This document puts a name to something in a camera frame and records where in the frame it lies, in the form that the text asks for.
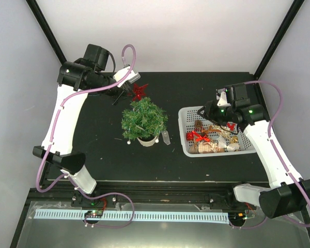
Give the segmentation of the red glitter star topper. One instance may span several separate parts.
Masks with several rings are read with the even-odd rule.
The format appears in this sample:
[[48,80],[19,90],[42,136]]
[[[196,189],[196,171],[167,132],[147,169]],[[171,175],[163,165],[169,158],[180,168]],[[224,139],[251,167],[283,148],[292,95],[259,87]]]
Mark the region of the red glitter star topper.
[[142,86],[138,86],[136,83],[133,86],[133,99],[132,101],[139,101],[142,99],[142,97],[145,97],[145,89],[147,88],[148,84],[142,85]]

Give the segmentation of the white perforated plastic basket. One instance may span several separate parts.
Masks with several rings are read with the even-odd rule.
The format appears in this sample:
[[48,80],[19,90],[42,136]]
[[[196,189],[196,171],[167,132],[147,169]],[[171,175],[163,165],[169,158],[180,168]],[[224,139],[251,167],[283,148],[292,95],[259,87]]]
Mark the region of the white perforated plastic basket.
[[[180,139],[183,152],[186,156],[190,158],[201,158],[201,157],[218,157],[218,156],[230,156],[230,155],[241,155],[241,154],[250,154],[255,153],[256,150],[250,140],[245,136],[245,134],[237,127],[234,131],[230,131],[228,127],[222,128],[222,133],[209,133],[208,137],[211,139],[211,142],[217,143],[217,138],[222,136],[225,139],[229,139],[232,136],[237,136],[239,139],[240,151],[235,152],[217,152],[217,153],[203,153],[203,154],[191,154],[189,153],[190,147],[195,143],[194,141],[186,140],[186,133],[196,131],[201,133],[203,129],[207,129],[209,125],[215,125],[210,121],[203,119],[198,115],[197,111],[200,109],[200,106],[193,107],[184,107],[178,112],[178,125],[180,132]],[[201,120],[203,122],[203,127],[197,129],[194,127],[195,120]]]

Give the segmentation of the small green christmas tree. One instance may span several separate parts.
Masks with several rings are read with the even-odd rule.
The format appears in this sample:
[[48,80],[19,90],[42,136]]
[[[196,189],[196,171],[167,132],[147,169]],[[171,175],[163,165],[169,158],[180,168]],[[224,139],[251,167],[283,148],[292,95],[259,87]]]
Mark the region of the small green christmas tree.
[[123,110],[121,127],[127,144],[135,139],[142,142],[159,141],[159,135],[166,130],[168,116],[149,97],[130,103],[128,109]]

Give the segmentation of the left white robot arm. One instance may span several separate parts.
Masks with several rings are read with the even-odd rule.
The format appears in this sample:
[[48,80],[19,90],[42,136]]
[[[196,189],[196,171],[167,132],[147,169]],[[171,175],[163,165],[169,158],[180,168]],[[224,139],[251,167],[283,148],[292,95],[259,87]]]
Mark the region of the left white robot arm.
[[40,178],[46,163],[57,166],[61,175],[67,178],[75,189],[83,193],[82,200],[89,206],[100,202],[101,194],[95,190],[96,180],[86,168],[86,156],[82,152],[73,151],[73,137],[81,108],[90,93],[103,92],[115,94],[116,89],[124,90],[125,82],[138,79],[133,71],[136,62],[136,50],[131,44],[123,47],[123,51],[132,50],[132,62],[124,63],[123,68],[114,76],[103,74],[107,60],[112,54],[94,44],[89,44],[82,58],[73,62],[66,61],[59,70],[57,79],[57,99],[48,132],[40,146],[33,148],[33,155],[41,159],[36,189],[49,191],[55,183],[46,189],[40,187]]

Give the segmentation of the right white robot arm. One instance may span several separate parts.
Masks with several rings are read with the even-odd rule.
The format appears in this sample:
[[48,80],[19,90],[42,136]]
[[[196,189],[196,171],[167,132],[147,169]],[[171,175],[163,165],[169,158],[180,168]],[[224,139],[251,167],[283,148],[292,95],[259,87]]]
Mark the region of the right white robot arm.
[[305,207],[310,210],[310,179],[304,180],[290,163],[273,132],[275,118],[269,117],[262,105],[251,103],[246,83],[218,89],[216,100],[207,102],[197,113],[218,126],[230,122],[237,124],[252,143],[268,177],[267,188],[249,183],[235,186],[224,196],[228,207],[252,204],[270,219],[301,211]]

